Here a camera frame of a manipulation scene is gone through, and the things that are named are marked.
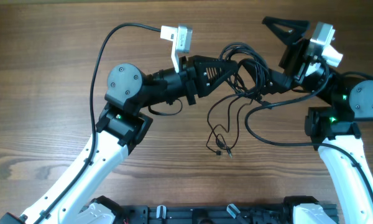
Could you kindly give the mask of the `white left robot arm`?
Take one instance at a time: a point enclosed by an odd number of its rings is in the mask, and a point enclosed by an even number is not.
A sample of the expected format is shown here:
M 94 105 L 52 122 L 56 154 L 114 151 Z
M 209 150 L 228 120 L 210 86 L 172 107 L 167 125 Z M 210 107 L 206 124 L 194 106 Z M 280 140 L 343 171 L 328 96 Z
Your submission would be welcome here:
M 178 69 L 149 75 L 129 63 L 117 65 L 108 75 L 106 106 L 84 149 L 21 216 L 6 213 L 0 223 L 115 223 L 122 216 L 117 205 L 105 198 L 87 200 L 145 137 L 153 120 L 141 109 L 181 97 L 194 105 L 196 96 L 209 95 L 237 71 L 235 61 L 198 55 L 182 57 Z

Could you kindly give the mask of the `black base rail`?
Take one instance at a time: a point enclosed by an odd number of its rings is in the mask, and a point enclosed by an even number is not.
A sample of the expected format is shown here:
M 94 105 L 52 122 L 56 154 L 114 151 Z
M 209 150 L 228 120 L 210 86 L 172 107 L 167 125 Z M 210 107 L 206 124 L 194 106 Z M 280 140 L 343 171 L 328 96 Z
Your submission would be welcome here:
M 320 204 L 312 196 L 285 197 L 282 203 L 168 207 L 118 205 L 105 196 L 93 199 L 79 212 L 76 223 L 293 223 L 293 206 L 314 203 L 325 223 L 339 223 L 335 204 Z

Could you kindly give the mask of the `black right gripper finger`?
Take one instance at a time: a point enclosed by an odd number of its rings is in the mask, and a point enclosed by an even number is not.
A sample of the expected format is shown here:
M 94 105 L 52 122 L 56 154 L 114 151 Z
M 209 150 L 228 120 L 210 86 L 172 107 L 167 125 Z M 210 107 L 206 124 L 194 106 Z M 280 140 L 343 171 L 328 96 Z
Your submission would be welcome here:
M 280 19 L 269 16 L 263 18 L 262 24 L 285 45 L 296 44 L 310 28 L 309 21 Z
M 270 68 L 266 69 L 260 65 L 254 65 L 251 71 L 255 87 L 253 93 L 267 95 L 276 93 L 285 93 L 292 87 L 292 79 L 283 73 Z

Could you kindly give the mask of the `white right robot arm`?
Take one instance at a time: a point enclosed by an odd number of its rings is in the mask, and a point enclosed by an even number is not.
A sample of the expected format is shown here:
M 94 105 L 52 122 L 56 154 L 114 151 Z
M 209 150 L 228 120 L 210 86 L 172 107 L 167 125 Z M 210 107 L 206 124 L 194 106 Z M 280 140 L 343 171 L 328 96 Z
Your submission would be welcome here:
M 358 126 L 373 121 L 373 77 L 336 71 L 343 56 L 331 44 L 331 24 L 317 23 L 306 39 L 308 21 L 265 17 L 262 22 L 287 47 L 279 63 L 282 71 L 270 71 L 263 94 L 301 87 L 326 103 L 309 108 L 305 133 L 329 171 L 345 221 L 373 223 L 373 176 Z

